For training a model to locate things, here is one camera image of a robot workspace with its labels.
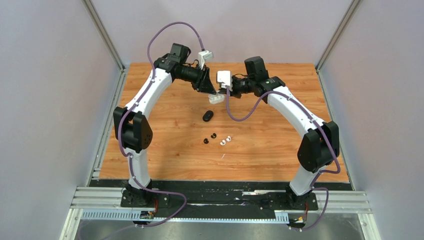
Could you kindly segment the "white earbud charging case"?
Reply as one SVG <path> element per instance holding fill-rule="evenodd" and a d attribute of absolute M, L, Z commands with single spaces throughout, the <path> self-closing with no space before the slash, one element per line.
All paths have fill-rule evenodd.
<path fill-rule="evenodd" d="M 225 98 L 226 98 L 225 94 L 209 94 L 208 95 L 209 103 L 212 105 L 216 105 L 216 104 L 224 102 Z"/>

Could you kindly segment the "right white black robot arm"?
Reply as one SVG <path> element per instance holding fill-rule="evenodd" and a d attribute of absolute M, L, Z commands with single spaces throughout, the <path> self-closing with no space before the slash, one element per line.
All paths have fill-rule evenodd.
<path fill-rule="evenodd" d="M 294 127 L 301 138 L 297 151 L 299 169 L 290 181 L 285 195 L 286 204 L 298 209 L 313 190 L 315 182 L 323 173 L 338 174 L 341 171 L 339 126 L 334 121 L 325 121 L 308 110 L 277 76 L 270 76 L 260 56 L 244 61 L 246 74 L 237 77 L 228 70 L 218 71 L 216 81 L 220 93 L 240 98 L 253 93 L 276 109 Z M 335 163 L 336 170 L 327 166 Z"/>

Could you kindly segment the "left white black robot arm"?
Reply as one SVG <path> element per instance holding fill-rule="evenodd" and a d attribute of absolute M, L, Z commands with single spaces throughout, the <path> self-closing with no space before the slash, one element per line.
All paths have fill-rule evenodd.
<path fill-rule="evenodd" d="M 113 111 L 115 137 L 129 166 L 126 192 L 142 207 L 153 201 L 147 160 L 147 149 L 153 140 L 149 116 L 160 96 L 176 79 L 189 82 L 199 93 L 216 94 L 206 66 L 206 61 L 214 57 L 213 52 L 202 49 L 196 64 L 187 63 L 190 54 L 189 47 L 173 43 L 169 53 L 153 62 L 148 79 L 134 98 Z"/>

